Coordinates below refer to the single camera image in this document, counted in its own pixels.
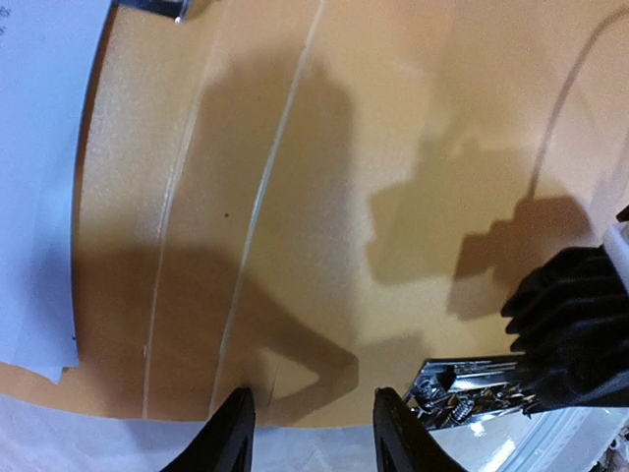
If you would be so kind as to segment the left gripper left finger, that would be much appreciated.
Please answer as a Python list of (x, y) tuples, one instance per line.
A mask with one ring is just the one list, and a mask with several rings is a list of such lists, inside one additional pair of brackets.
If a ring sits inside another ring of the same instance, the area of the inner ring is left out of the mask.
[(249, 387), (235, 388), (163, 472), (252, 470), (256, 409)]

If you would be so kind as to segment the chrome folder spring clip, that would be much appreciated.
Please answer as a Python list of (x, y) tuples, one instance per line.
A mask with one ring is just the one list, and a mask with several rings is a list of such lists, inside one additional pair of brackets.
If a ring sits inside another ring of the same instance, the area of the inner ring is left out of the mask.
[(182, 23), (192, 6), (191, 0), (114, 0), (116, 5), (169, 18)]

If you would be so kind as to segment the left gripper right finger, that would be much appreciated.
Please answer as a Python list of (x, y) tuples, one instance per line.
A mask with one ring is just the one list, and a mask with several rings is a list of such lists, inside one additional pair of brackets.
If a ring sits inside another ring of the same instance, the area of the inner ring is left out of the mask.
[(464, 471), (419, 423), (392, 387), (375, 391), (372, 423), (379, 472)]

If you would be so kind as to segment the orange file folder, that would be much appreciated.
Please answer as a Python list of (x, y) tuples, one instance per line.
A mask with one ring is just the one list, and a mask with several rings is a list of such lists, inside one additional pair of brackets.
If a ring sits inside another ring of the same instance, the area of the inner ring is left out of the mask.
[(362, 424), (627, 195), (624, 1), (118, 9), (91, 117), (70, 404)]

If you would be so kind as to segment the chrome side folder clip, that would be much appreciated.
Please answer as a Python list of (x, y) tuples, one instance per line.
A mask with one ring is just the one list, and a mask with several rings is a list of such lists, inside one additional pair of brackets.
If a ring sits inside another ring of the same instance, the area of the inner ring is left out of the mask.
[(545, 411), (525, 386), (520, 355), (427, 359), (402, 401), (429, 431)]

